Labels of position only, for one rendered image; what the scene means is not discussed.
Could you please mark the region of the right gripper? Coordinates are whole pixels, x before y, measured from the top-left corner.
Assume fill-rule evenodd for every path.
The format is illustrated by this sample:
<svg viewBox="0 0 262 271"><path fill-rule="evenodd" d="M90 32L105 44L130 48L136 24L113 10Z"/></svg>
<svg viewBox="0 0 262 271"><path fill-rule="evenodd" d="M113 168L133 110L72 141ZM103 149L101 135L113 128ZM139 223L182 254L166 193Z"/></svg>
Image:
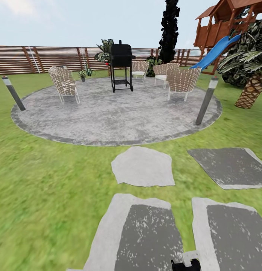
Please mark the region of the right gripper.
<svg viewBox="0 0 262 271"><path fill-rule="evenodd" d="M173 271L201 271L200 264L197 260L191 260L191 267L186 267L183 263L175 264L173 259L171 259L171 262Z"/></svg>

